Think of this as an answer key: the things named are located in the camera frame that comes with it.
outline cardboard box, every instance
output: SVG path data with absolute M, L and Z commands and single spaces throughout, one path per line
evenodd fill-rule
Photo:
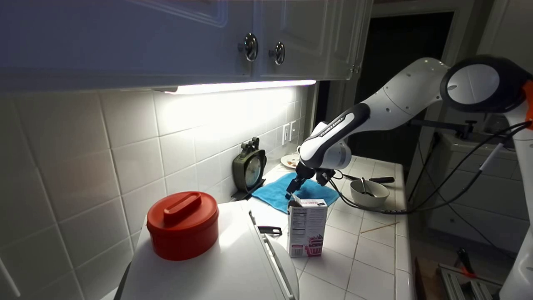
M 291 257 L 320 256 L 328 205 L 323 199 L 299 199 L 294 196 L 288 207 L 288 252 Z

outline doorway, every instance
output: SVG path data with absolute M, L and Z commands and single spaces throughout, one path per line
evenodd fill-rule
M 453 17 L 454 12 L 440 12 L 372 18 L 353 104 L 370 97 L 416 59 L 442 60 Z M 415 119 L 423 120 L 425 113 Z M 404 124 L 388 131 L 356 133 L 348 145 L 353 155 L 399 163 L 408 172 L 419 134 L 419 127 Z

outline under-cabinet light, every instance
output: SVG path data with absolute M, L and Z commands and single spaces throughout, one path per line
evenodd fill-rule
M 214 92 L 252 90 L 265 88 L 280 88 L 282 86 L 297 86 L 315 84 L 316 80 L 285 80 L 285 81 L 258 81 L 258 82 L 239 82 L 239 83 L 210 83 L 210 84 L 193 84 L 180 85 L 177 88 L 155 89 L 156 91 L 165 92 L 174 95 L 191 95 Z

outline white appliance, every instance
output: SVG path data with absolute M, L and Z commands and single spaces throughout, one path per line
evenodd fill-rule
M 157 256 L 143 226 L 120 299 L 297 300 L 288 253 L 259 233 L 247 201 L 219 204 L 219 213 L 217 242 L 189 260 Z

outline white bowl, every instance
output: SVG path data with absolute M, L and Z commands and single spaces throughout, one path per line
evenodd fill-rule
M 353 201 L 366 207 L 383 206 L 389 196 L 389 189 L 369 180 L 365 180 L 365 188 L 367 192 L 371 192 L 374 196 L 363 194 L 363 185 L 360 180 L 354 180 L 350 183 Z

